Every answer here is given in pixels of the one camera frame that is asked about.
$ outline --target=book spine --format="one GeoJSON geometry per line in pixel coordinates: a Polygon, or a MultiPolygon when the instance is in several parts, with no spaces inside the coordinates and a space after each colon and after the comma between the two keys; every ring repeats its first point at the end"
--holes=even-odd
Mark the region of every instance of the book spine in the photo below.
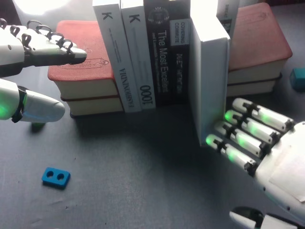
{"type": "Polygon", "coordinates": [[[122,8],[127,42],[142,109],[156,107],[144,6],[122,8]]]}
{"type": "Polygon", "coordinates": [[[217,18],[224,29],[233,38],[240,0],[218,0],[217,18]]]}
{"type": "Polygon", "coordinates": [[[170,22],[168,1],[144,0],[147,37],[157,106],[173,104],[170,77],[170,22]]]}
{"type": "Polygon", "coordinates": [[[190,43],[190,1],[170,1],[171,65],[173,95],[176,103],[188,101],[190,43]]]}
{"type": "Polygon", "coordinates": [[[93,8],[124,110],[127,113],[141,111],[120,6],[118,3],[98,5],[98,2],[101,1],[93,1],[93,8]]]}

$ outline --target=table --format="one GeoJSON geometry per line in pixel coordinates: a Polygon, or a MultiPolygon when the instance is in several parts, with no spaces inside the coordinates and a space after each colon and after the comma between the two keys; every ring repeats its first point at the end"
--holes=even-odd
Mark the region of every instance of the table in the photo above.
{"type": "MultiPolygon", "coordinates": [[[[274,93],[246,98],[301,121],[305,95],[288,77],[304,67],[305,4],[273,12],[294,55],[274,93]]],[[[59,100],[47,69],[30,67],[8,79],[59,100]]],[[[246,173],[199,147],[186,105],[79,120],[65,107],[60,121],[41,129],[0,122],[0,228],[236,229],[229,219],[236,206],[292,219],[246,173]],[[71,173],[65,190],[42,185],[46,167],[71,173]]]]}

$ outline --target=blue toy brick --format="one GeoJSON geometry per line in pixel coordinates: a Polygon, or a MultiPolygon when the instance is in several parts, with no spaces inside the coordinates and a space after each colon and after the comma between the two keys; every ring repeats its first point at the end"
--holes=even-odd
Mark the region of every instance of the blue toy brick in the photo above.
{"type": "Polygon", "coordinates": [[[292,70],[290,84],[297,91],[305,90],[305,68],[294,68],[292,70]]]}
{"type": "Polygon", "coordinates": [[[53,186],[64,189],[70,179],[70,173],[68,171],[47,167],[42,175],[42,181],[44,185],[53,186]]]}

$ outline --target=red book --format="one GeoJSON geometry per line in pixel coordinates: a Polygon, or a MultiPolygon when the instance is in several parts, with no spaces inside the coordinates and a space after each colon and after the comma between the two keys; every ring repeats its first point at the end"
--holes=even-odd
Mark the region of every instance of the red book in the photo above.
{"type": "Polygon", "coordinates": [[[56,32],[62,33],[65,39],[72,40],[78,48],[87,52],[87,59],[81,64],[49,67],[48,78],[56,83],[62,100],[68,103],[72,114],[122,111],[115,78],[97,21],[61,21],[56,32]]]}
{"type": "Polygon", "coordinates": [[[289,44],[267,3],[239,8],[231,41],[228,94],[272,90],[291,56],[289,44]]]}

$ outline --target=dark table surface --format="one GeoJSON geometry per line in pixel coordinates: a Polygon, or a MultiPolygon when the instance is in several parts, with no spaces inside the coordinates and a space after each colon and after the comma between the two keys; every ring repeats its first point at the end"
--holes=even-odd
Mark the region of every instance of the dark table surface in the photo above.
{"type": "MultiPolygon", "coordinates": [[[[272,94],[246,98],[301,121],[305,94],[288,77],[305,67],[305,4],[273,12],[294,55],[272,94]]],[[[46,73],[30,67],[8,80],[60,99],[46,73]]],[[[291,219],[247,174],[199,147],[186,105],[79,120],[66,112],[41,129],[1,121],[0,130],[1,229],[233,229],[236,206],[291,219]],[[46,167],[71,173],[64,191],[42,185],[46,167]]]]}

